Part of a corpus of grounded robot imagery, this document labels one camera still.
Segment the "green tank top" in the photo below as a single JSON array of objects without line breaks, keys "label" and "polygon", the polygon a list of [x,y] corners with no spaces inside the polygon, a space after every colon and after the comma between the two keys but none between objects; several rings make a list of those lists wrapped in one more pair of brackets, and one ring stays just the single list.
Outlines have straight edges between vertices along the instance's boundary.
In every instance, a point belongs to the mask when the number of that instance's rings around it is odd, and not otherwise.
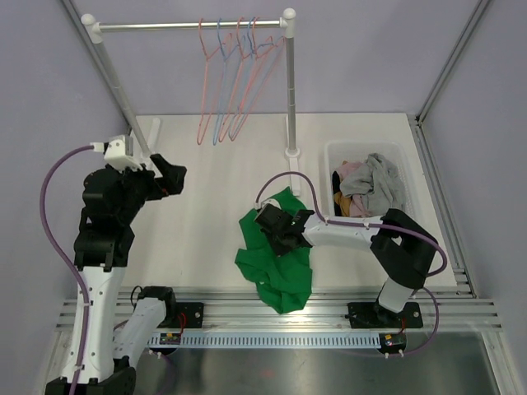
[{"label": "green tank top", "polygon": [[312,291],[310,250],[300,248],[278,257],[254,222],[256,216],[257,211],[251,209],[239,220],[245,247],[237,251],[235,265],[255,285],[260,300],[276,313],[304,309]]}]

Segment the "mustard brown tank top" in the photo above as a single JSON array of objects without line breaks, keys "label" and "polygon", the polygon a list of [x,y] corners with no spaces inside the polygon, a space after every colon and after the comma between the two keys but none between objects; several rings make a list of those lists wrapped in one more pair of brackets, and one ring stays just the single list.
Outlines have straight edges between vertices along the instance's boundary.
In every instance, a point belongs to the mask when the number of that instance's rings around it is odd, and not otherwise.
[{"label": "mustard brown tank top", "polygon": [[333,196],[333,208],[336,216],[350,216],[352,207],[352,199],[345,197],[341,192],[337,192]]}]

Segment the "black tank top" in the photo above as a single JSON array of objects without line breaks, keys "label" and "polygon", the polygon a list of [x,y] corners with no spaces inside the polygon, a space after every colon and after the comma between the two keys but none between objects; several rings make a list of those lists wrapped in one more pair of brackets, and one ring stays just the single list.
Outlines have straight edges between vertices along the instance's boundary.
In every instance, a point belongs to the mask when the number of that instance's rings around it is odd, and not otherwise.
[{"label": "black tank top", "polygon": [[343,212],[340,207],[340,200],[342,197],[342,193],[340,190],[340,183],[341,180],[339,178],[339,175],[336,171],[332,173],[332,191],[333,191],[333,209],[335,216],[342,216]]}]

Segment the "mauve pink tank top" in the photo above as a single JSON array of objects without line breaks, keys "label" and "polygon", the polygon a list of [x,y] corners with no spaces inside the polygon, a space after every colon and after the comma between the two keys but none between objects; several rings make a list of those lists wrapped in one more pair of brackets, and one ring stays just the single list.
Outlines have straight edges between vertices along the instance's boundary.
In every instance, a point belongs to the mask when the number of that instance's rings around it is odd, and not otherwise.
[{"label": "mauve pink tank top", "polygon": [[336,172],[341,180],[340,190],[343,196],[352,199],[349,217],[369,217],[366,197],[371,192],[373,181],[369,166],[364,162],[344,161]]}]

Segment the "grey tank top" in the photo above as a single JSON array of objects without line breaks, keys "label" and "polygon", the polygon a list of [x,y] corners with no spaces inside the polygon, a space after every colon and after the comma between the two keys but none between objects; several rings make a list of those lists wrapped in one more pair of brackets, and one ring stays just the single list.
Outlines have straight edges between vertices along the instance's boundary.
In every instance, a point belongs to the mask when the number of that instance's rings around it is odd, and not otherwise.
[{"label": "grey tank top", "polygon": [[372,190],[366,197],[367,208],[372,216],[383,216],[390,208],[403,211],[407,199],[397,166],[380,153],[369,154],[363,162],[369,166],[372,174]]}]

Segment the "light blue wire hanger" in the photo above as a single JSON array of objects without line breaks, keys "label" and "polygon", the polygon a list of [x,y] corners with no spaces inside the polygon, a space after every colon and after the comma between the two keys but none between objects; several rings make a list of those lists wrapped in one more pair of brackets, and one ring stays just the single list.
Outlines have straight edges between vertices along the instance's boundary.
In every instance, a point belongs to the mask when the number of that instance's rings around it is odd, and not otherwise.
[{"label": "light blue wire hanger", "polygon": [[231,120],[227,127],[227,136],[231,142],[238,138],[254,107],[266,81],[264,74],[269,69],[270,56],[275,50],[275,39],[272,35],[263,42],[257,41],[255,31],[259,20],[258,16],[253,17],[242,36],[249,47],[247,53],[240,48],[240,66],[232,91],[232,99],[237,107],[236,110],[232,110]]}]

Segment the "pink hanger of mauve top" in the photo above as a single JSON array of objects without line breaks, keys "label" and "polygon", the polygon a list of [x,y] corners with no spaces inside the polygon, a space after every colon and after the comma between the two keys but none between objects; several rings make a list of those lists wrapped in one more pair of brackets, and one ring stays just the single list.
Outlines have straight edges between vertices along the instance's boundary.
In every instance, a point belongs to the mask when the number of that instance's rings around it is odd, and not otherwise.
[{"label": "pink hanger of mauve top", "polygon": [[250,25],[251,20],[247,24],[246,32],[243,36],[240,36],[241,19],[239,19],[237,23],[236,41],[237,41],[237,44],[239,45],[239,48],[238,48],[239,62],[237,63],[234,81],[232,82],[231,93],[230,93],[228,104],[227,104],[226,115],[224,116],[223,123],[222,123],[219,142],[223,142],[228,137],[227,133],[229,130],[229,126],[231,124],[231,121],[236,115],[237,108],[238,108],[238,101],[243,94],[244,88],[242,87],[242,84],[245,81],[245,74],[247,73],[246,68],[249,66],[249,54],[250,54],[250,44],[249,44],[249,40],[246,38],[246,33],[248,30],[247,27]]}]

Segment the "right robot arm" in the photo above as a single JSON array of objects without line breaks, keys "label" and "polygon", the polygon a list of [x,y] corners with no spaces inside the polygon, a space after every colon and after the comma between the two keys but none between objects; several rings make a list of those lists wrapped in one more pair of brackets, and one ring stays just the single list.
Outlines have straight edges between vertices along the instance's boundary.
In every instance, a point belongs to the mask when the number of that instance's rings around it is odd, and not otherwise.
[{"label": "right robot arm", "polygon": [[351,326],[411,326],[412,315],[405,308],[411,295],[425,285],[438,243],[404,211],[389,209],[383,216],[355,221],[323,217],[313,210],[299,210],[292,215],[267,203],[257,210],[254,222],[277,256],[320,246],[371,251],[387,280],[374,302],[348,313]]}]

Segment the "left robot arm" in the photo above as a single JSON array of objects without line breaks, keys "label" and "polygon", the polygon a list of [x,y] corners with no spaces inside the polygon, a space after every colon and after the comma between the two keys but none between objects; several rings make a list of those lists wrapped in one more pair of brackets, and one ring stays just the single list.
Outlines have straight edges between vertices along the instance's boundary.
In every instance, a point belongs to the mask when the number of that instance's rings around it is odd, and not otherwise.
[{"label": "left robot arm", "polygon": [[137,365],[153,331],[171,326],[178,317],[173,290],[147,286],[124,327],[114,331],[116,301],[134,240],[131,224],[146,202],[179,195],[184,188],[185,167],[160,154],[150,158],[154,170],[106,165],[83,182],[74,257],[56,248],[78,285],[71,348],[59,377],[46,384],[47,394],[133,393]]}]

